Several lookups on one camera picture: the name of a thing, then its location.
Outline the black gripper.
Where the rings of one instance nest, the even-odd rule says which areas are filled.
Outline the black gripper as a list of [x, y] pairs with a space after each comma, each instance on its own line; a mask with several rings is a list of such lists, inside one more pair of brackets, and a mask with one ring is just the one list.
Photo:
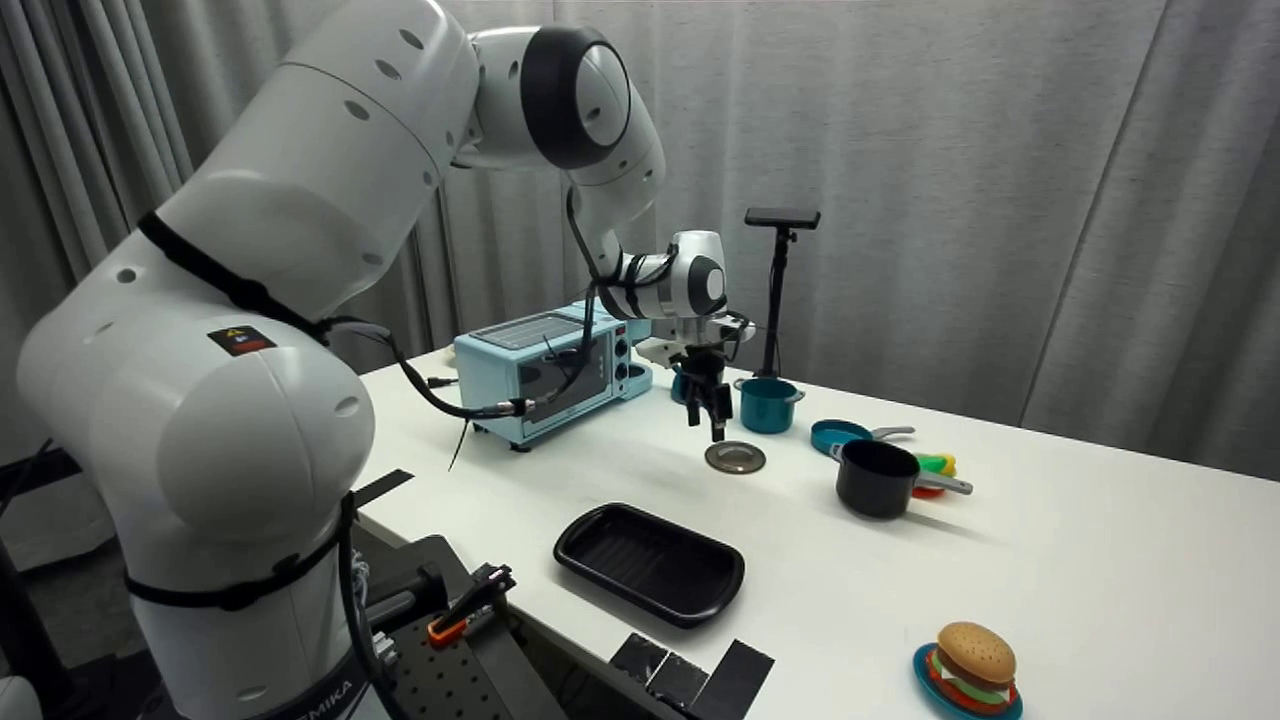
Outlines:
[[[694, 352], [712, 362], [731, 362], [757, 336], [757, 319], [722, 308], [715, 317], [668, 317], [650, 324], [650, 336], [637, 345], [637, 352], [650, 364], [679, 369]], [[701, 383], [692, 374], [679, 378], [686, 429], [701, 429]], [[702, 411], [712, 425], [712, 443], [722, 439], [728, 425], [728, 383], [712, 378], [702, 383]]]

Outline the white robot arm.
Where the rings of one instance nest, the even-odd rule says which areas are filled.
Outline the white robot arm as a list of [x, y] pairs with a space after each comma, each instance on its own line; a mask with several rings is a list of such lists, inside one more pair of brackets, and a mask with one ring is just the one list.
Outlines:
[[607, 314], [728, 319], [712, 231], [637, 256], [665, 148], [592, 28], [461, 28], [347, 0], [211, 157], [24, 342], [17, 383], [97, 484], [179, 720], [383, 720], [357, 631], [350, 481], [377, 411], [325, 324], [367, 292], [452, 170], [547, 165]]

